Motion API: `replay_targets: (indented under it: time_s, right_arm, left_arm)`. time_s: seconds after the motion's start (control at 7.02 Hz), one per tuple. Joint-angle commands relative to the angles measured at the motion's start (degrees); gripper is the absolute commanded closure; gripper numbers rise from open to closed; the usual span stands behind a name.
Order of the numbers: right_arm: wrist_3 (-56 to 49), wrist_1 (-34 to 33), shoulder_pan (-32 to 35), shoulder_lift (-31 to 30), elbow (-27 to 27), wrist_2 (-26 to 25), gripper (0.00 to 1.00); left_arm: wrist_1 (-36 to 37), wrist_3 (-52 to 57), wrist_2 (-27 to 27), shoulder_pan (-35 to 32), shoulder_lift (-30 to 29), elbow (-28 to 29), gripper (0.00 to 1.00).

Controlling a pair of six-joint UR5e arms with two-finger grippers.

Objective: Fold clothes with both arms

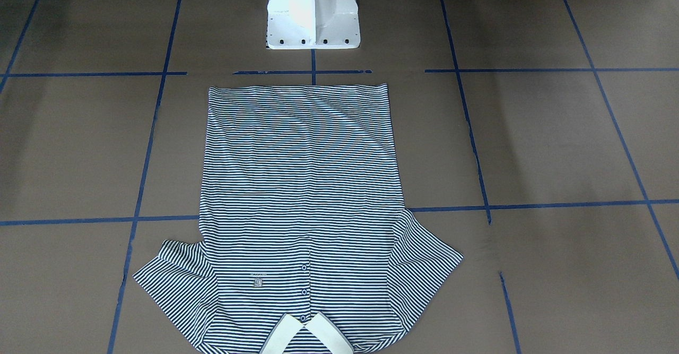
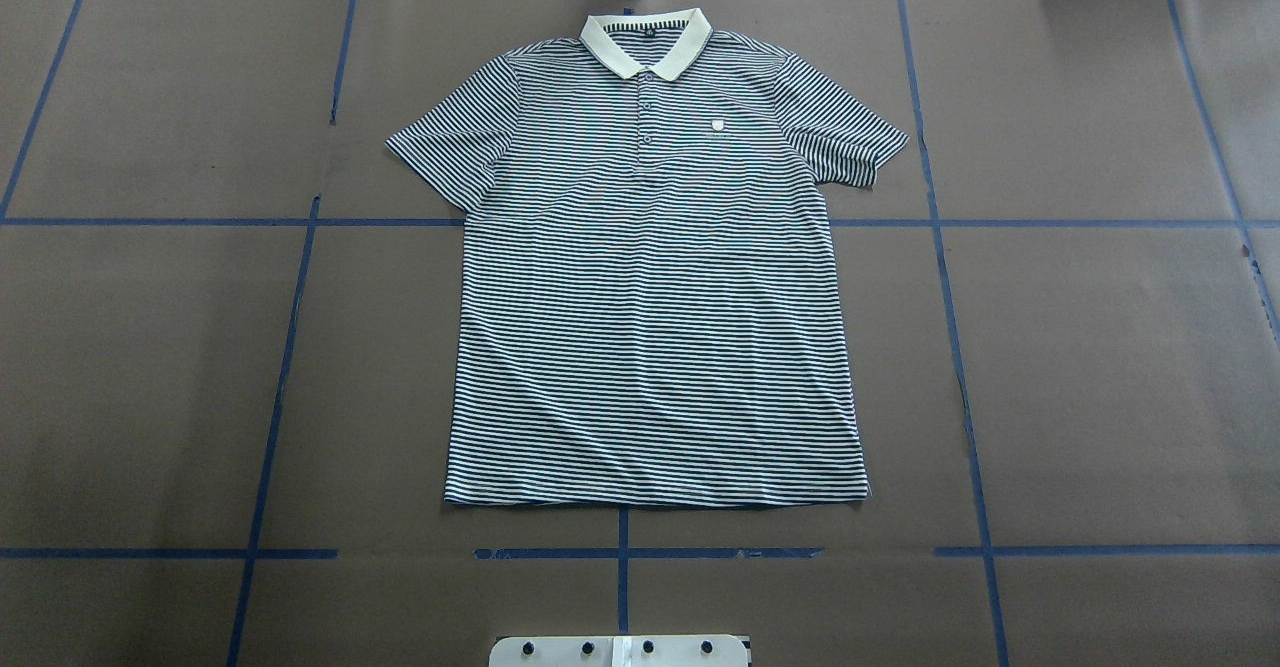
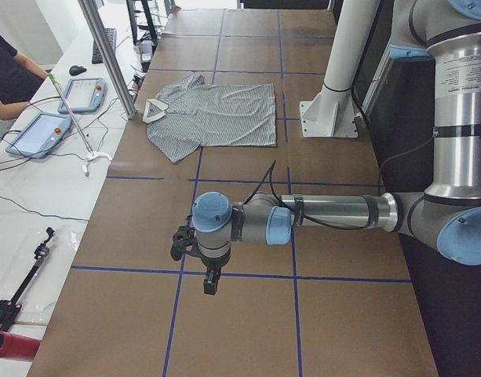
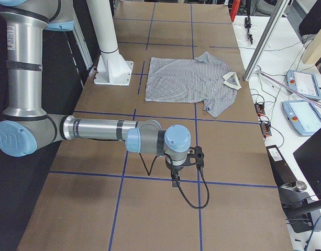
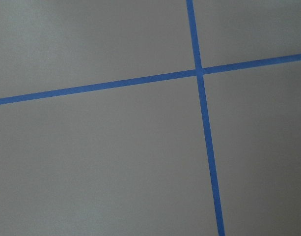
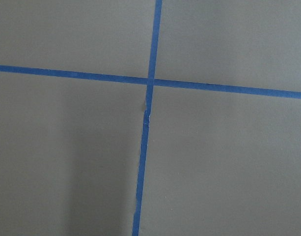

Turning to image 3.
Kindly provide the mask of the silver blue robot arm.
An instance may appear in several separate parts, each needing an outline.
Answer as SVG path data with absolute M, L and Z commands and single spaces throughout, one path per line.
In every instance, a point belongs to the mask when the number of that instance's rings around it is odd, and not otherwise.
M 302 225 L 400 232 L 462 265 L 481 265 L 481 1 L 397 1 L 391 55 L 435 60 L 432 183 L 380 196 L 257 192 L 245 203 L 205 193 L 193 204 L 193 228 L 173 244 L 206 266 L 206 294 L 216 293 L 232 243 L 285 244 Z

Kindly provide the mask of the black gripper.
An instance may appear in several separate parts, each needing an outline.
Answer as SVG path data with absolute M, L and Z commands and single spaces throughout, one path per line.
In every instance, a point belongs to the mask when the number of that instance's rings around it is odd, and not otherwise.
M 223 260 L 223 257 L 202 258 L 202 264 L 206 267 L 206 278 L 203 281 L 203 290 L 206 295 L 215 295 L 217 293 L 217 284 L 220 279 Z

